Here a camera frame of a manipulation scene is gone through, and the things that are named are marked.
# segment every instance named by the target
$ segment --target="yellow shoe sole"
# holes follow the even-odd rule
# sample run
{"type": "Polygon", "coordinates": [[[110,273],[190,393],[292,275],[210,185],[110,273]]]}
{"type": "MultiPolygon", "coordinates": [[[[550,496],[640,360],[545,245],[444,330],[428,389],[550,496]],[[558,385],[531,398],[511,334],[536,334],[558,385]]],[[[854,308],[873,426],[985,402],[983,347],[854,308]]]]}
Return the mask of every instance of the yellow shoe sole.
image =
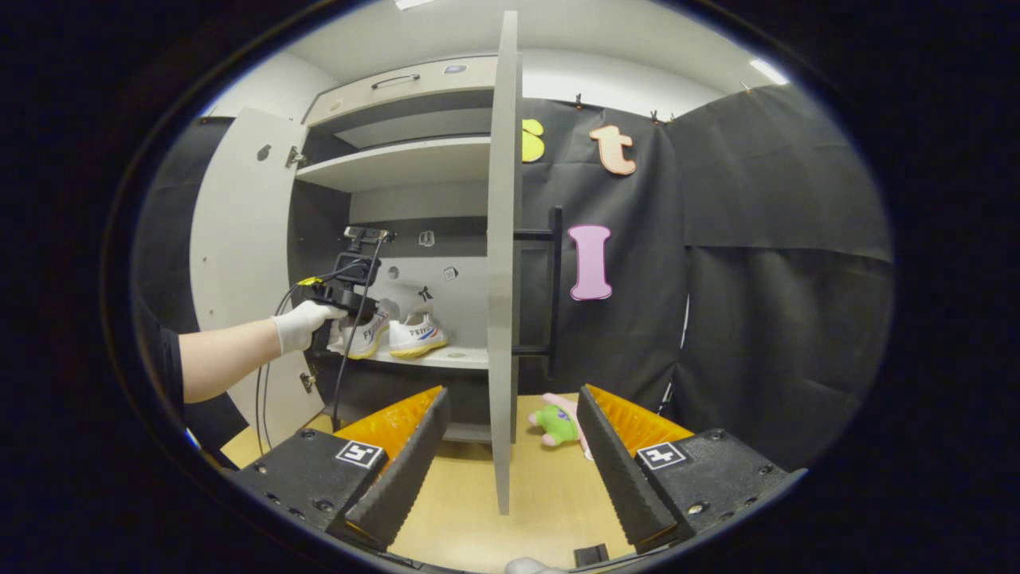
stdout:
{"type": "Polygon", "coordinates": [[[405,351],[393,351],[390,350],[390,355],[396,357],[397,359],[417,359],[422,355],[432,351],[434,349],[445,348],[450,342],[437,342],[429,346],[423,348],[409,349],[405,351]]]}
{"type": "Polygon", "coordinates": [[[390,324],[384,323],[382,328],[379,329],[379,332],[375,334],[375,344],[372,346],[372,349],[368,350],[366,353],[359,353],[358,355],[351,354],[350,359],[352,361],[360,361],[362,359],[368,359],[369,357],[375,355],[375,352],[378,351],[379,349],[379,341],[382,340],[382,333],[386,333],[389,330],[390,330],[390,324]]]}

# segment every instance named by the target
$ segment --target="white sneaker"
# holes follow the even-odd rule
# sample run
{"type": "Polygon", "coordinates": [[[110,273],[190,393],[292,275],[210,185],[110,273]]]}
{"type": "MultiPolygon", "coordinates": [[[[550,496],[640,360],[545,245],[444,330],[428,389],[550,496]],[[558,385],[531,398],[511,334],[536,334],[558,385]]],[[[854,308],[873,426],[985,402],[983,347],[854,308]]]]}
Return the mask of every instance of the white sneaker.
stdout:
{"type": "Polygon", "coordinates": [[[390,322],[390,355],[398,359],[421,357],[449,343],[446,333],[432,319],[428,306],[414,310],[403,323],[390,322]]]}
{"type": "MultiPolygon", "coordinates": [[[[375,351],[379,348],[379,340],[382,337],[382,333],[390,328],[390,319],[394,317],[400,317],[400,308],[397,307],[397,304],[390,300],[380,300],[378,310],[372,314],[371,320],[364,325],[358,325],[358,330],[354,333],[354,343],[351,344],[350,358],[359,360],[375,355],[375,351]]],[[[353,324],[347,325],[341,330],[335,323],[329,341],[336,340],[336,343],[329,344],[326,349],[344,355],[344,351],[347,349],[347,340],[352,332],[354,332],[353,324]]]]}

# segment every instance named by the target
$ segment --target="wooden table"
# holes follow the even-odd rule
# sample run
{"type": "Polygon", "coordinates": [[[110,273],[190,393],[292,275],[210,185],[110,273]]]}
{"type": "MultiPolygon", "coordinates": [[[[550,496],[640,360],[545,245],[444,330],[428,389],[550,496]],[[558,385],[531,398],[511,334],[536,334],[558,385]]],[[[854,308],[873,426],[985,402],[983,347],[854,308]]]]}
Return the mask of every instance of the wooden table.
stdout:
{"type": "MultiPolygon", "coordinates": [[[[509,515],[499,514],[490,447],[444,442],[389,551],[436,566],[493,573],[522,556],[573,568],[574,549],[600,543],[610,559],[632,554],[595,463],[576,442],[542,445],[542,429],[527,422],[544,405],[541,397],[517,398],[509,515]]],[[[325,416],[308,426],[329,432],[325,416]]],[[[258,458],[254,430],[245,429],[222,452],[239,467],[251,464],[258,458]]]]}

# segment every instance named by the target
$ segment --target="patrick star plush toy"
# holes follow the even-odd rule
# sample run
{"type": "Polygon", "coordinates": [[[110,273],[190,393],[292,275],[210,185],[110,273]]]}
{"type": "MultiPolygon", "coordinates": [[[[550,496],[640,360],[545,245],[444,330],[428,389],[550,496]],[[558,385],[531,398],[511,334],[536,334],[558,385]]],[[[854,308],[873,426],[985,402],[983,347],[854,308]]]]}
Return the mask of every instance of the patrick star plush toy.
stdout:
{"type": "Polygon", "coordinates": [[[584,431],[577,424],[577,404],[551,393],[542,396],[542,399],[549,405],[527,417],[528,422],[541,426],[546,431],[546,434],[542,435],[542,442],[556,447],[566,441],[579,440],[581,448],[584,449],[584,458],[589,461],[594,460],[592,452],[588,449],[584,431]]]}

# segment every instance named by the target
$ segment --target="ceiling light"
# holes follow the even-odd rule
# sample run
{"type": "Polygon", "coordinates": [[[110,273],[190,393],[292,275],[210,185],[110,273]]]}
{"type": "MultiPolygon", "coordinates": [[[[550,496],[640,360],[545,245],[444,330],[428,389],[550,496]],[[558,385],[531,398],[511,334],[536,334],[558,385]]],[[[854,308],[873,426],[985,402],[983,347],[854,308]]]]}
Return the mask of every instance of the ceiling light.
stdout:
{"type": "Polygon", "coordinates": [[[420,6],[422,4],[426,4],[431,1],[432,0],[394,0],[394,2],[397,4],[397,7],[400,8],[401,10],[406,10],[408,8],[413,8],[415,6],[420,6]]]}
{"type": "Polygon", "coordinates": [[[771,65],[765,63],[764,60],[759,60],[759,59],[751,60],[751,65],[754,66],[754,68],[757,69],[758,71],[764,73],[769,80],[775,82],[780,86],[782,86],[783,84],[789,84],[789,80],[783,77],[781,73],[776,71],[776,69],[771,65]]]}

